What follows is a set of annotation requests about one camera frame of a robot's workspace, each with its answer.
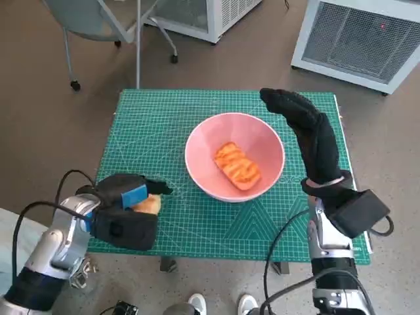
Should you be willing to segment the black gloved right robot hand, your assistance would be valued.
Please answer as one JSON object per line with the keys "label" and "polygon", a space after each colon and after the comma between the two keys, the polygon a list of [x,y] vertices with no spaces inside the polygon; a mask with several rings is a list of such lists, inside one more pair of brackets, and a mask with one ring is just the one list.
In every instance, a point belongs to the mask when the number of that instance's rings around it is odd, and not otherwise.
{"label": "black gloved right robot hand", "polygon": [[269,112],[284,116],[292,128],[312,182],[326,184],[342,177],[335,133],[325,113],[296,92],[263,88],[260,98]]}

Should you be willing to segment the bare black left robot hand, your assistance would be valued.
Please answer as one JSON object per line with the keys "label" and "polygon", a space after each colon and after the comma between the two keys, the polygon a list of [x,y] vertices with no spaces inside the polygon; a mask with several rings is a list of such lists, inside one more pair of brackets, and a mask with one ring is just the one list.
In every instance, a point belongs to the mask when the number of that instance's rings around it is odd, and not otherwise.
{"label": "bare black left robot hand", "polygon": [[107,206],[116,205],[124,210],[157,215],[161,209],[161,196],[172,192],[173,189],[164,181],[117,173],[102,179],[95,187],[82,186],[76,194],[92,194]]}

